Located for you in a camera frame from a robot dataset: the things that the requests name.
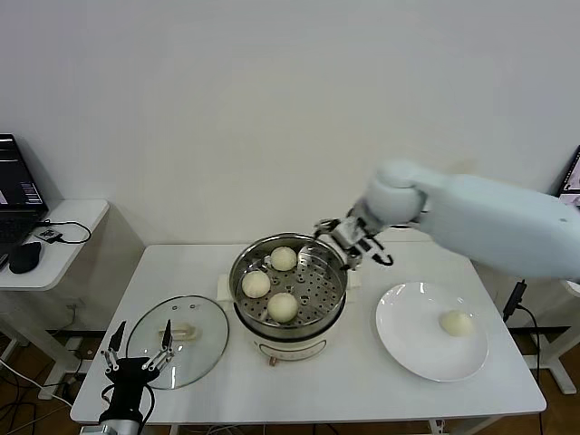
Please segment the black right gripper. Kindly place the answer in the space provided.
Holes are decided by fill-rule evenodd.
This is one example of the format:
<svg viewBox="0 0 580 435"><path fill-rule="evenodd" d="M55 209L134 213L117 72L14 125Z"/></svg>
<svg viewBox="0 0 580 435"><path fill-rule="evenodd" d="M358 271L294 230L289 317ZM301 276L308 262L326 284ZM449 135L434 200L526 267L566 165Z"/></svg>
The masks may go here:
<svg viewBox="0 0 580 435"><path fill-rule="evenodd" d="M314 236L331 234L340 224L337 218L322 219L314 224ZM344 264L341 270L356 270L365 258L370 258L377 264L386 263L386 254L383 246L373 237L365 234L355 234L348 236L349 248L345 252Z"/></svg>

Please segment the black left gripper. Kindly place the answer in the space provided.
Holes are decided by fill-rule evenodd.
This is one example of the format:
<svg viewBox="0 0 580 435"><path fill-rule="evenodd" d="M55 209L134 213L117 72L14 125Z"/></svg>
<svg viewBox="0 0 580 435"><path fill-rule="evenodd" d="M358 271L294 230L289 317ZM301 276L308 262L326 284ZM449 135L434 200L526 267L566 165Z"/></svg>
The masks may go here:
<svg viewBox="0 0 580 435"><path fill-rule="evenodd" d="M173 336L171 320L168 320L162 335L161 347L149 359L146 357L118 358L126 322L122 321L111 336L107 347L101 351L105 362L106 377L112 382L112 396L108 411L112 413L138 413L146 386L158 378L172 360Z"/></svg>

